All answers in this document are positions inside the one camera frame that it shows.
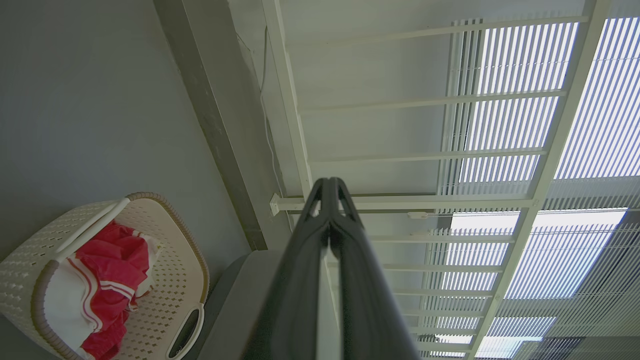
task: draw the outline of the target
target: red clothing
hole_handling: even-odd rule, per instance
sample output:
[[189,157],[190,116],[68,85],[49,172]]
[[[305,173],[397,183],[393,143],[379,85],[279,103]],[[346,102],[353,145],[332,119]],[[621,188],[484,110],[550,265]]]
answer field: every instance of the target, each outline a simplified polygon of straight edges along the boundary
[[95,359],[118,354],[127,332],[127,308],[132,301],[135,305],[136,289],[147,278],[147,242],[133,232],[112,221],[68,259],[88,286],[83,314],[94,331],[82,348]]

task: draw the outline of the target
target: cable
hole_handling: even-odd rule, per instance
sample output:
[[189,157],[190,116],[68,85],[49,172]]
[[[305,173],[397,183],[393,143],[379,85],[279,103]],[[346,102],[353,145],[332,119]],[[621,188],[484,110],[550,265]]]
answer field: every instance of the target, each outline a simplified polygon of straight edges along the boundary
[[[273,169],[273,175],[276,177],[276,183],[278,184],[278,190],[280,190],[280,197],[284,197],[282,186],[280,185],[280,178],[276,171],[276,156],[273,152],[273,146],[271,145],[271,139],[269,139],[269,119],[267,118],[267,110],[264,107],[264,98],[262,96],[262,89],[264,89],[264,82],[267,80],[267,44],[268,44],[268,29],[264,27],[264,56],[262,57],[262,81],[260,82],[260,105],[262,106],[262,114],[264,115],[264,136],[267,138],[267,144],[269,144],[269,151],[271,152],[271,168]],[[285,211],[285,216],[289,223],[289,230],[293,233],[293,224],[289,213]]]

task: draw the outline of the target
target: gray wall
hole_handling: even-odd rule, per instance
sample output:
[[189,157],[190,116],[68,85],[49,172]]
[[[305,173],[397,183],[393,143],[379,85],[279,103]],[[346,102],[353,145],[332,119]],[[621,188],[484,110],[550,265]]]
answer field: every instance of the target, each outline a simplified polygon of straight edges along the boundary
[[[49,221],[164,195],[215,281],[249,251],[152,1],[0,3],[0,259]],[[2,358],[45,359],[0,317]]]

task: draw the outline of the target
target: clothes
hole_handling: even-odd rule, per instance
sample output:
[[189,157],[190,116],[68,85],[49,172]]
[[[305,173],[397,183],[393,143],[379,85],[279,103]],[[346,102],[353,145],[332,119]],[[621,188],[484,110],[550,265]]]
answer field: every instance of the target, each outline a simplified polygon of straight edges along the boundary
[[83,314],[93,332],[111,326],[147,278],[147,242],[133,231],[113,221],[68,258],[88,285]]
[[51,276],[44,297],[44,311],[51,329],[70,348],[77,349],[94,327],[82,314],[86,287],[68,261],[62,261]]
[[136,290],[147,279],[149,263],[156,261],[160,250],[140,235],[114,221],[78,249],[74,258],[68,258],[88,285],[83,314],[94,330],[81,348],[89,360],[109,360],[118,354],[127,333],[128,311],[138,309]]
[[153,285],[152,265],[164,245],[116,222],[62,261],[45,294],[51,329],[87,360],[118,354],[136,298]]

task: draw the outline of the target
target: white laundry basket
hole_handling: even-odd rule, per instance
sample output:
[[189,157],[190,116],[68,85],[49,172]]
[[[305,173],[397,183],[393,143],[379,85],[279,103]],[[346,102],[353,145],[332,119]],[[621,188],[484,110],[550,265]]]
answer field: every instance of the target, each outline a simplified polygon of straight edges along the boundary
[[[49,327],[44,315],[44,295],[59,261],[113,219],[166,244],[153,267],[156,287],[139,299],[138,312],[130,315],[116,359],[178,360],[200,334],[209,272],[180,217],[164,198],[154,193],[134,193],[122,200],[80,206],[30,237],[0,263],[0,311],[52,354],[81,360]],[[191,336],[170,357],[180,330],[196,310],[198,320]]]

